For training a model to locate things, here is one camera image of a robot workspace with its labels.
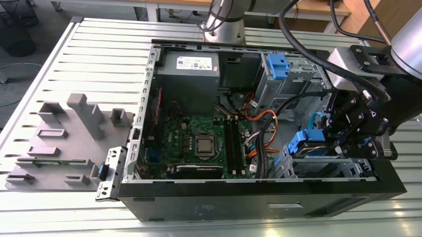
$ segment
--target motherboard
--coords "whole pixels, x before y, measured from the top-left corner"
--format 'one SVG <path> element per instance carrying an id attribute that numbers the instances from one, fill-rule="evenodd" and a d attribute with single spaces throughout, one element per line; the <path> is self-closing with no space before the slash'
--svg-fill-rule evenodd
<path id="1" fill-rule="evenodd" d="M 250 122 L 238 117 L 167 117 L 160 142 L 148 143 L 143 179 L 238 179 L 246 169 Z"/>

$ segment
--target power supply label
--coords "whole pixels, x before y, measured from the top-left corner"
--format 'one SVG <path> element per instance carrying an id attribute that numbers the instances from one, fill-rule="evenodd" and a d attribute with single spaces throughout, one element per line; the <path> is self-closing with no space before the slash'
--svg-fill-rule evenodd
<path id="1" fill-rule="evenodd" d="M 212 59 L 206 57 L 178 57 L 176 69 L 212 70 Z"/>

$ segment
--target ram slot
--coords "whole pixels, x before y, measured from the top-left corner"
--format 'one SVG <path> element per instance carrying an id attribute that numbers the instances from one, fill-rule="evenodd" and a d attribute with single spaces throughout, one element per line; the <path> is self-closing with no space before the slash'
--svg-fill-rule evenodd
<path id="1" fill-rule="evenodd" d="M 231 134 L 232 134 L 232 153 L 234 153 L 234 163 L 236 174 L 242 174 L 243 172 L 243 159 L 242 159 L 242 147 L 240 147 L 240 132 L 238 126 L 238 120 L 231 121 Z"/>
<path id="2" fill-rule="evenodd" d="M 226 143 L 226 159 L 227 159 L 227 173 L 235 173 L 235 158 L 232 150 L 232 134 L 231 134 L 231 119 L 224 119 L 224 143 Z"/>

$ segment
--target trash bin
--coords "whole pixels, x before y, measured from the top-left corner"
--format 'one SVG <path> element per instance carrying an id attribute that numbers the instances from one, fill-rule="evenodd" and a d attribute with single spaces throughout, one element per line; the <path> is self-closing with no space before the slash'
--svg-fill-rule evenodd
<path id="1" fill-rule="evenodd" d="M 24 57 L 35 51 L 25 26 L 8 12 L 0 12 L 0 47 L 13 57 Z"/>
<path id="2" fill-rule="evenodd" d="M 27 27 L 35 26 L 39 23 L 29 0 L 0 0 L 0 5 Z"/>

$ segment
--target cpu socket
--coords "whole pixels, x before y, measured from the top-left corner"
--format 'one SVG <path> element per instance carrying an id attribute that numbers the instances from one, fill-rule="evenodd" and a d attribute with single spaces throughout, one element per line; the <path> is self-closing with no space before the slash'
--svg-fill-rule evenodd
<path id="1" fill-rule="evenodd" d="M 202 160 L 208 160 L 215 155 L 215 140 L 212 133 L 195 134 L 195 156 Z"/>

